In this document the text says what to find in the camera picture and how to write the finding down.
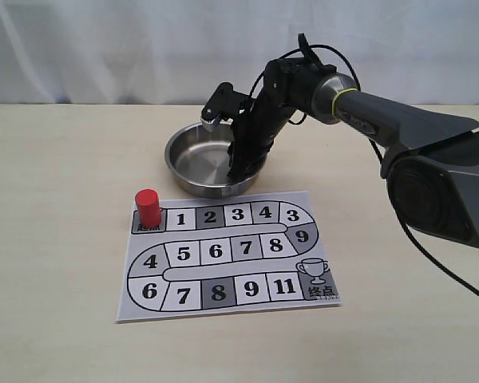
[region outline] beige table surface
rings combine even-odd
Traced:
[[[0,105],[0,382],[479,382],[479,299],[410,244],[344,124],[288,125],[249,191],[310,192],[341,307],[116,324],[134,194],[188,197],[163,151],[199,114]],[[418,238],[479,287],[478,250]]]

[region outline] stainless steel bowl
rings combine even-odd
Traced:
[[[213,132],[200,123],[189,125],[167,143],[165,162],[177,184],[189,194],[213,199],[241,195],[257,180],[264,161],[253,175],[231,182],[227,177],[231,142],[230,124],[221,123]]]

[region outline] yellow ring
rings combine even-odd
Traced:
[[[337,93],[334,97],[334,100],[332,100],[332,116],[334,118],[337,118],[337,116],[335,115],[335,102],[337,101],[337,98],[343,94],[343,93],[346,93],[346,92],[350,92],[352,90],[357,90],[356,88],[348,88],[348,89],[344,89],[344,90],[341,90],[339,93]]]

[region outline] red cylinder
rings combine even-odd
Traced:
[[[135,195],[135,203],[137,204],[138,216],[143,227],[153,229],[160,226],[161,209],[158,193],[152,189],[140,190]]]

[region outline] white backdrop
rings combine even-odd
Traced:
[[[300,32],[369,93],[479,104],[479,0],[0,0],[0,102],[202,104]]]

